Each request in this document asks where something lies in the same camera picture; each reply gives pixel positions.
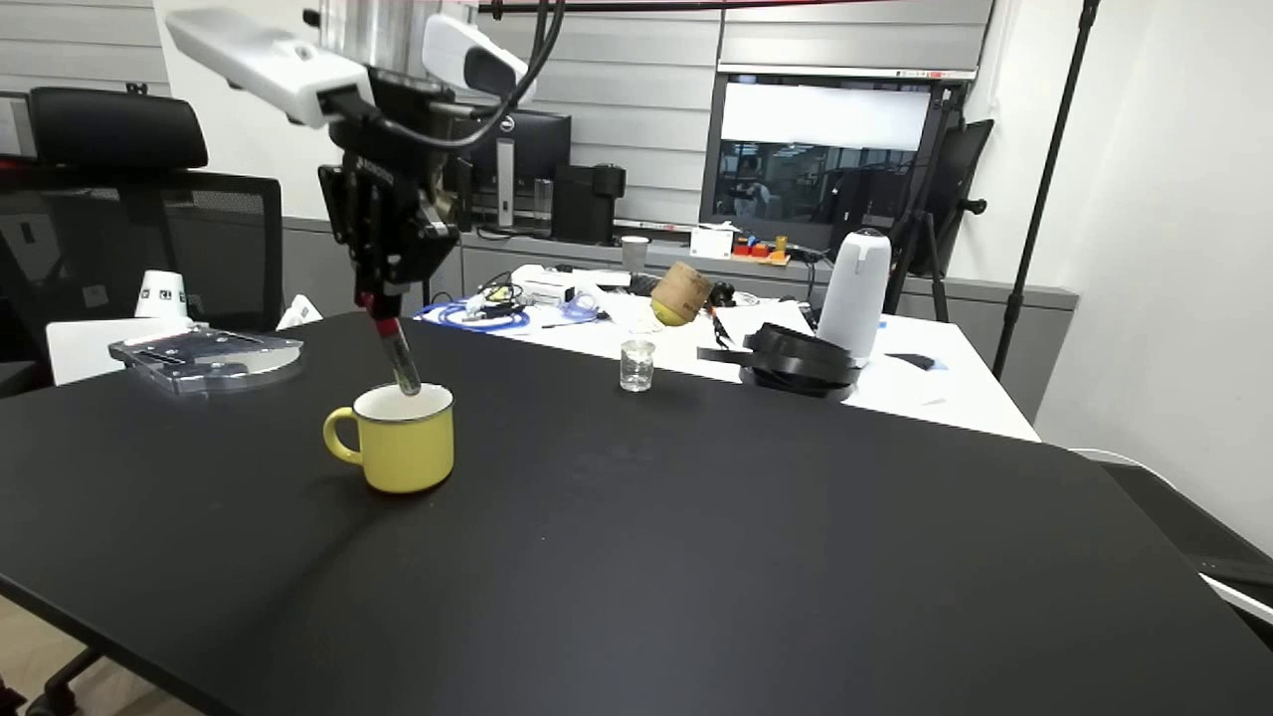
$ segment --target white table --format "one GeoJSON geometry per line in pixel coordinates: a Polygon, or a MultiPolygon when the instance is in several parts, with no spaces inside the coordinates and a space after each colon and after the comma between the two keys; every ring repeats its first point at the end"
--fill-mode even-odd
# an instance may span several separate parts
{"type": "MultiPolygon", "coordinates": [[[[699,347],[718,347],[707,319],[695,319],[678,330],[658,326],[647,314],[647,299],[637,299],[637,294],[608,294],[605,309],[612,314],[612,320],[579,326],[579,320],[567,320],[556,307],[532,307],[525,326],[491,330],[491,332],[551,347],[551,351],[617,356],[622,342],[634,330],[654,330],[658,368],[695,374],[712,380],[742,380],[742,367],[695,356],[699,347]]],[[[766,319],[791,326],[791,314],[796,314],[796,302],[760,302],[760,307],[722,309],[722,319],[738,338],[752,332],[766,319]]],[[[1033,427],[1017,412],[1017,405],[1002,393],[987,360],[950,320],[882,319],[877,352],[865,367],[848,405],[1037,440],[1033,427]],[[886,352],[926,352],[934,356],[934,367],[921,368],[886,352]]]]}

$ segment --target yellow mug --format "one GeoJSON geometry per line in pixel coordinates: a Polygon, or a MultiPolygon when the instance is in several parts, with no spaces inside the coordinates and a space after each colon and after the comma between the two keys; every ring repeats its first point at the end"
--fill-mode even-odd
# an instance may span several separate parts
{"type": "Polygon", "coordinates": [[[455,468],[455,393],[445,385],[365,391],[353,405],[327,412],[323,446],[331,457],[364,466],[365,484],[384,492],[422,492],[455,468]],[[358,427],[358,450],[335,433],[337,423],[358,427]]]}

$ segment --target office chair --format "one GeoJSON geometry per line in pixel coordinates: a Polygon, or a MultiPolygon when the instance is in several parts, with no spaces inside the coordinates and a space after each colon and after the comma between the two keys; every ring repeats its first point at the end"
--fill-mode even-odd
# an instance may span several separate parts
{"type": "Polygon", "coordinates": [[[934,319],[950,320],[949,267],[950,267],[964,213],[987,210],[987,200],[971,200],[971,180],[978,171],[992,130],[996,130],[996,118],[960,123],[942,134],[938,164],[925,187],[921,210],[913,210],[898,225],[898,261],[882,302],[886,314],[898,309],[907,273],[926,273],[934,319]]]}
{"type": "Polygon", "coordinates": [[[283,314],[283,202],[276,180],[206,164],[179,100],[35,86],[35,167],[0,171],[0,360],[35,360],[43,326],[128,319],[146,269],[189,279],[190,319],[276,330],[283,314]]]}

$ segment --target white bottle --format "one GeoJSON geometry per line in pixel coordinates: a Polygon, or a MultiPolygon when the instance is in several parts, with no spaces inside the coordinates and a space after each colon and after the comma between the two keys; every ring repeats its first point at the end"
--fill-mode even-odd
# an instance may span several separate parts
{"type": "Polygon", "coordinates": [[[873,360],[891,244],[882,234],[848,234],[836,256],[820,338],[844,347],[853,360],[873,360]]]}

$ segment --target mug handle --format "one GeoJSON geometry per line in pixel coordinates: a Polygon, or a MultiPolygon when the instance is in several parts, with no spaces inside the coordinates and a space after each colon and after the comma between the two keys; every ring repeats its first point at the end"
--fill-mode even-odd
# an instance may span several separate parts
{"type": "Polygon", "coordinates": [[[350,446],[335,433],[337,423],[353,423],[353,408],[350,408],[350,405],[337,405],[337,408],[327,412],[327,423],[323,423],[323,446],[327,446],[327,453],[337,457],[337,461],[364,466],[364,453],[350,450],[350,446]]]}

